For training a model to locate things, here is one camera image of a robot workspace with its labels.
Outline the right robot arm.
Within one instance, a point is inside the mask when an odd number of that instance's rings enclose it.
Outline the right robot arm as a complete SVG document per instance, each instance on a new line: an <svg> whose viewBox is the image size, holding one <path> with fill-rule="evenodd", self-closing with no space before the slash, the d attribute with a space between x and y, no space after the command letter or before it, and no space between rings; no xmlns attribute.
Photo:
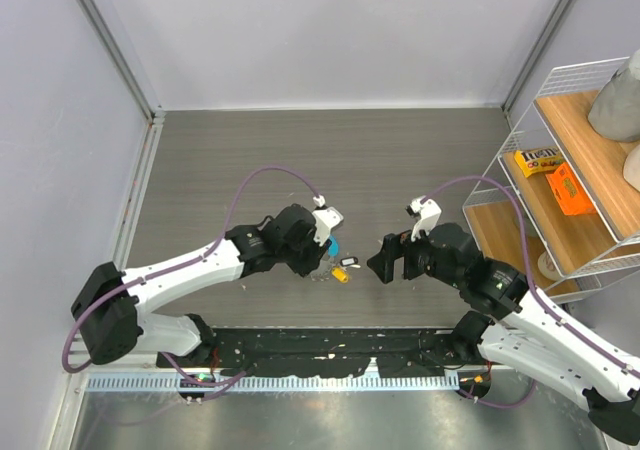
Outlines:
<svg viewBox="0 0 640 450"><path fill-rule="evenodd" d="M452 340L466 364L483 358L507 365L572 400L603 433L639 442L639 359L566 313L515 267L483 255L454 223L430 232L388 234L367 261L383 282L426 275L456 289L473 324Z"/></svg>

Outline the large silver keyring with keys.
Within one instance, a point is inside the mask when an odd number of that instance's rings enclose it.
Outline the large silver keyring with keys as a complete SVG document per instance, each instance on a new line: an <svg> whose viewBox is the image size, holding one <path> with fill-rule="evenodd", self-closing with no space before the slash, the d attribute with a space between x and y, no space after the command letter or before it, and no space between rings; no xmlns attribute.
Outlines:
<svg viewBox="0 0 640 450"><path fill-rule="evenodd" d="M341 284L347 284L351 280L350 271L362 268L360 261L349 253L342 255L341 246L333 235L329 237L328 242L326 255L321 258L318 267L310 273L309 278L314 282L333 279Z"/></svg>

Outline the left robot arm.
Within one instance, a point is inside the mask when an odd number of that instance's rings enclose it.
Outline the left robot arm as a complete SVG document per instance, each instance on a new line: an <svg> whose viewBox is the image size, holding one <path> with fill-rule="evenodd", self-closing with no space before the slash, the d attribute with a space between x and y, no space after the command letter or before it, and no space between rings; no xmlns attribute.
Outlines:
<svg viewBox="0 0 640 450"><path fill-rule="evenodd" d="M158 309L206 287L286 265L306 277L318 269L332 232L343 221L333 207L292 204L257 225L237 225L219 242L146 267L97 266L71 306L75 327L94 365L132 351L166 352L200 368L213 357L211 332L201 317L169 317Z"/></svg>

